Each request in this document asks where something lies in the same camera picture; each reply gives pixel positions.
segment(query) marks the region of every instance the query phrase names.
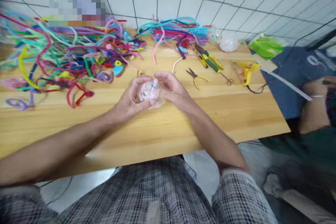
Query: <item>yellow-handled pliers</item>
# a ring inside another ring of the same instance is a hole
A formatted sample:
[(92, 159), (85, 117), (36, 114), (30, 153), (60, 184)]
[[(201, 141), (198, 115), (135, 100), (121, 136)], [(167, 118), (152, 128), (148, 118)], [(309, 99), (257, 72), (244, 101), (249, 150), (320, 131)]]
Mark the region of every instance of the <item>yellow-handled pliers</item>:
[(194, 71), (191, 70), (190, 68), (189, 68), (189, 70), (190, 70), (190, 72), (188, 70), (186, 70), (186, 71), (187, 71), (188, 74), (190, 74), (194, 78), (194, 85), (198, 90), (200, 90), (200, 88), (198, 87), (197, 82), (196, 82), (197, 77), (202, 78), (202, 79), (206, 80), (207, 82), (209, 82), (209, 80), (207, 78), (205, 78), (204, 76), (199, 76), (199, 75), (195, 74)]

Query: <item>checkered shorts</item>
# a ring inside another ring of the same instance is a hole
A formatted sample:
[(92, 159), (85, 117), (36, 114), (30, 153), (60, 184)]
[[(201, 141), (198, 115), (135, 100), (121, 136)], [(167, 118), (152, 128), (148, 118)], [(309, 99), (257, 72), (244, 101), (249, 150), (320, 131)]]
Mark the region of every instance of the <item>checkered shorts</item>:
[(188, 171), (177, 156), (125, 166), (61, 214), (36, 186), (2, 188), (0, 223), (277, 223), (245, 171), (224, 170), (212, 206)]

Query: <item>glue gun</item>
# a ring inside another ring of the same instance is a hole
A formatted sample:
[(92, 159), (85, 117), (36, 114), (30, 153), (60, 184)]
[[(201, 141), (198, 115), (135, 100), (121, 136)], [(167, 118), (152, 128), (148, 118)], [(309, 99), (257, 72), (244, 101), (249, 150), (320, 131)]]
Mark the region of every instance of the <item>glue gun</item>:
[(241, 75), (244, 76), (244, 81), (242, 85), (248, 86), (251, 81), (251, 73), (257, 71), (260, 65), (252, 62), (234, 62), (234, 63), (243, 70), (241, 73)]

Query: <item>hand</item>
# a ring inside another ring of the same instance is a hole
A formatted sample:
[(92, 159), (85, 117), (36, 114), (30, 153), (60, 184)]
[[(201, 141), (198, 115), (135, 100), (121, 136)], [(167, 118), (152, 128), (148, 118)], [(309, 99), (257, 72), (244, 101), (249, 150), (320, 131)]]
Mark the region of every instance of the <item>hand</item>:
[(303, 90), (310, 95), (327, 95), (328, 88), (336, 88), (336, 76), (326, 76), (321, 79), (308, 82)]
[(182, 83), (171, 72), (156, 72), (154, 77), (163, 82), (165, 89), (160, 89), (159, 96), (171, 101), (180, 111), (187, 113), (198, 107)]
[(139, 112), (149, 109), (151, 106), (156, 104), (157, 101), (154, 99), (136, 103), (137, 93), (140, 86), (151, 80), (152, 77), (148, 75), (140, 75), (132, 79), (118, 103), (108, 112), (113, 122), (126, 122), (129, 119), (132, 119)]

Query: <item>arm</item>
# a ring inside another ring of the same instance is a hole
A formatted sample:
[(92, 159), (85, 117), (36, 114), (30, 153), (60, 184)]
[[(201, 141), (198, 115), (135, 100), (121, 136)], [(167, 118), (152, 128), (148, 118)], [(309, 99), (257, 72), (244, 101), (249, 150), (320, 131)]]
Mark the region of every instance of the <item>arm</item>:
[(105, 114), (37, 141), (0, 160), (0, 186), (36, 183), (71, 157), (93, 146), (97, 138), (156, 101), (135, 103), (138, 87), (150, 76), (134, 78), (119, 102)]
[(299, 126), (301, 134), (330, 126), (326, 108), (326, 96), (329, 87), (336, 87), (336, 77), (324, 77), (304, 86), (304, 91), (310, 95), (325, 97), (315, 97), (312, 101), (308, 101), (303, 108)]
[(181, 82), (170, 72), (156, 72), (154, 76), (168, 87), (160, 90), (159, 96), (174, 103), (189, 118), (198, 140), (219, 171), (229, 167), (249, 171), (236, 143), (194, 102)]

